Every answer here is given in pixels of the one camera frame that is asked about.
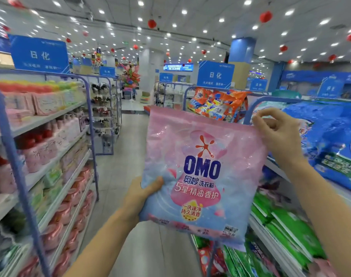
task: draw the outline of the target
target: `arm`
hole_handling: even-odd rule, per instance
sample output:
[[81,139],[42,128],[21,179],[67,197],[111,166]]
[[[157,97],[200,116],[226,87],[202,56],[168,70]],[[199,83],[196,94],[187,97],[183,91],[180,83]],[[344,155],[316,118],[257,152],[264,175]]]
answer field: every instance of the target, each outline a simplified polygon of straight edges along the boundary
[[158,177],[145,189],[141,177],[132,181],[122,206],[108,219],[64,277],[107,277],[131,230],[139,222],[147,197],[160,190],[164,181]]
[[351,208],[302,155],[298,122],[276,108],[268,108],[259,111],[253,123],[293,183],[329,261],[339,276],[351,277]]

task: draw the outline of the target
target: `hand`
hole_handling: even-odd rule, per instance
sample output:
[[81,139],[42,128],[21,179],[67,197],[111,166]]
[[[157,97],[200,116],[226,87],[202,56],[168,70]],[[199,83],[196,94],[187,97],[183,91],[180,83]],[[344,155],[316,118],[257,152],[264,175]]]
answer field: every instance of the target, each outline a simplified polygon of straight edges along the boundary
[[[262,118],[263,116],[272,116],[274,119]],[[300,123],[297,119],[277,108],[267,108],[258,111],[252,122],[279,166],[293,165],[305,159],[301,150]]]
[[120,208],[121,218],[134,228],[140,220],[138,214],[141,212],[146,199],[160,190],[163,184],[163,178],[157,177],[154,182],[143,189],[141,187],[141,177],[134,178]]

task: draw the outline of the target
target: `aisle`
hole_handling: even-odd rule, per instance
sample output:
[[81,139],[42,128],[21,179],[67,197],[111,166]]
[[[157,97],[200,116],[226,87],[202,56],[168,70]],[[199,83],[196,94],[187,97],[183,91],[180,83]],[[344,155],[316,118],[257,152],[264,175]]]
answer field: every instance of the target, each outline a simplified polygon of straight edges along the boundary
[[[118,208],[131,179],[142,174],[148,121],[147,115],[124,114],[114,155],[98,157],[100,201],[81,249]],[[109,276],[201,277],[197,259],[187,234],[142,222],[129,234]]]

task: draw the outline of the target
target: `ceiling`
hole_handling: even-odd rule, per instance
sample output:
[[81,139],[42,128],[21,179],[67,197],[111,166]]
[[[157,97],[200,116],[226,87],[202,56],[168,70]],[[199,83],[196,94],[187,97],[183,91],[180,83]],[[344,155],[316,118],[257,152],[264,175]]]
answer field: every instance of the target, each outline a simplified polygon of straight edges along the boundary
[[[253,64],[268,66],[271,60],[290,59],[328,61],[331,54],[344,56],[338,61],[351,61],[351,42],[346,41],[351,29],[351,0],[251,0],[250,5],[244,4],[246,0],[20,1],[29,10],[15,9],[7,0],[0,0],[0,25],[4,23],[11,33],[20,35],[55,40],[68,37],[72,41],[67,44],[68,50],[75,55],[100,46],[103,54],[110,56],[110,49],[115,48],[118,58],[134,60],[136,53],[151,47],[164,52],[169,49],[171,58],[164,59],[172,63],[185,63],[191,57],[193,61],[222,61],[235,35],[257,39]],[[293,9],[292,14],[285,15]],[[273,18],[262,24],[259,15],[267,10]],[[158,30],[148,28],[151,18]],[[324,19],[329,22],[321,25]],[[254,25],[258,26],[256,30],[252,29]],[[288,46],[282,55],[280,45]],[[201,54],[203,49],[208,51],[206,57]]]

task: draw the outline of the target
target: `forearm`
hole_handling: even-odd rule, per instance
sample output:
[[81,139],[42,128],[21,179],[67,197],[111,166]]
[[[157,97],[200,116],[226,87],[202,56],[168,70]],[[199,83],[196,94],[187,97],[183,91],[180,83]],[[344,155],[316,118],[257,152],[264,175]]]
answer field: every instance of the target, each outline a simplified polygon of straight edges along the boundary
[[122,210],[117,210],[96,233],[64,277],[107,277],[134,225],[122,219]]
[[351,277],[351,208],[307,161],[285,163],[282,168],[295,186],[330,262],[340,276]]

